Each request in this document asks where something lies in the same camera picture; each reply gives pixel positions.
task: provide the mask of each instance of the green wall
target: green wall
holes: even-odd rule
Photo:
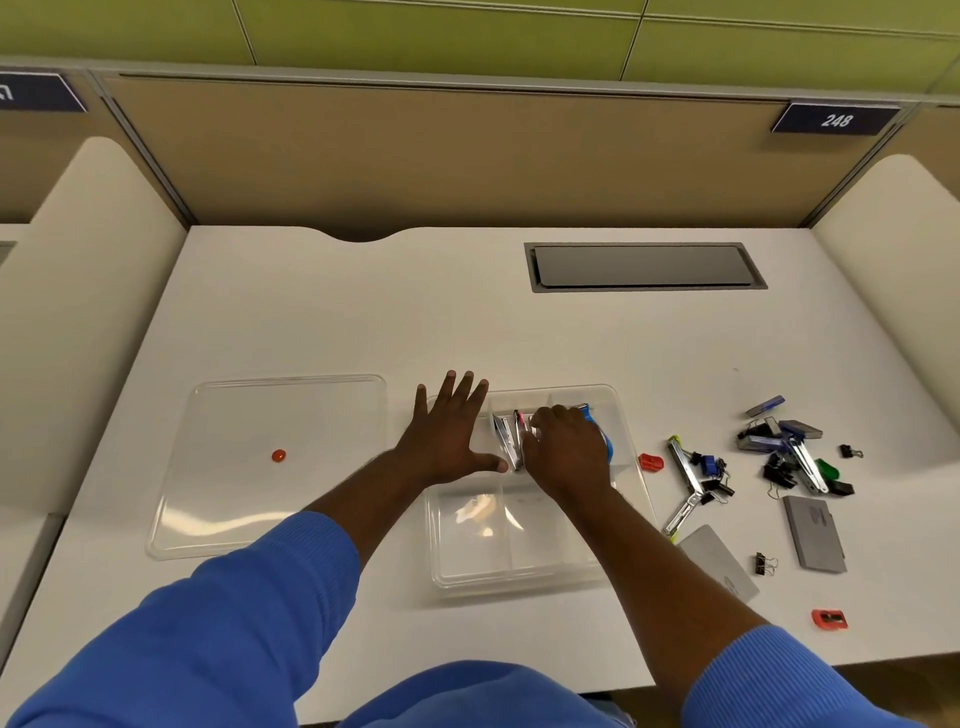
[[[960,93],[960,2],[3,0],[3,55]]]

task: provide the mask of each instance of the plastic organizer tray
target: plastic organizer tray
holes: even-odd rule
[[[494,435],[494,413],[515,409],[529,413],[542,406],[581,402],[590,405],[593,419],[613,444],[611,485],[653,522],[653,506],[620,399],[606,384],[490,392],[470,447],[507,459]],[[523,470],[474,473],[433,486],[426,493],[426,520],[433,582],[447,595],[541,589],[603,578],[576,528]]]

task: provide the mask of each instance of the blue sweater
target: blue sweater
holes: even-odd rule
[[[210,559],[158,589],[74,657],[10,726],[296,726],[294,700],[353,606],[360,562],[316,513]],[[693,686],[684,726],[890,728],[916,725],[871,705],[777,627],[727,647]],[[342,728],[457,725],[612,728],[612,718],[527,667],[434,667],[383,693]]]

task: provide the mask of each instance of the left hand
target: left hand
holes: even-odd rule
[[[456,391],[457,373],[446,373],[444,384],[433,408],[426,408],[426,387],[417,387],[414,419],[407,425],[393,450],[398,465],[421,488],[450,483],[478,471],[505,473],[507,462],[492,453],[473,452],[470,435],[490,386],[485,379],[473,394],[473,372],[466,372]]]

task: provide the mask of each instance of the gray notebook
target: gray notebook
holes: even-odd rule
[[[827,502],[812,497],[786,496],[783,505],[800,565],[804,569],[832,573],[846,571],[840,536]]]
[[[702,525],[677,544],[687,558],[740,601],[747,602],[760,593],[750,574],[723,545],[716,531]]]

